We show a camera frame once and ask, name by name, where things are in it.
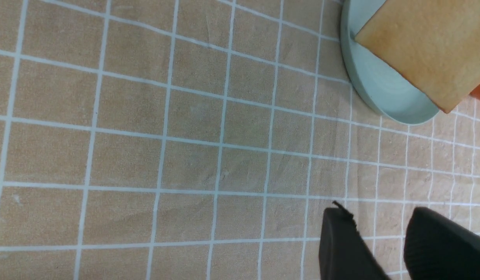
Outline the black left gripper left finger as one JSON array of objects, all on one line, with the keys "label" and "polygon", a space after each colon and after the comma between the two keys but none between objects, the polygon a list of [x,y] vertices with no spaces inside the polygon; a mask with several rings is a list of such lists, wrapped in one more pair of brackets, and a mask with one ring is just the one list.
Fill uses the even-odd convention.
[{"label": "black left gripper left finger", "polygon": [[339,202],[322,217],[319,246],[322,280],[389,280],[357,230],[354,215]]}]

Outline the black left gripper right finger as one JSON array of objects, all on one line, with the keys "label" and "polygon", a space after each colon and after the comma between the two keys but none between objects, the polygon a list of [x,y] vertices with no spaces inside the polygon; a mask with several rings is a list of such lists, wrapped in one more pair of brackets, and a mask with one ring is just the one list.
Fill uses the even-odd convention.
[{"label": "black left gripper right finger", "polygon": [[413,280],[480,280],[480,236],[426,207],[413,211],[403,255]]}]

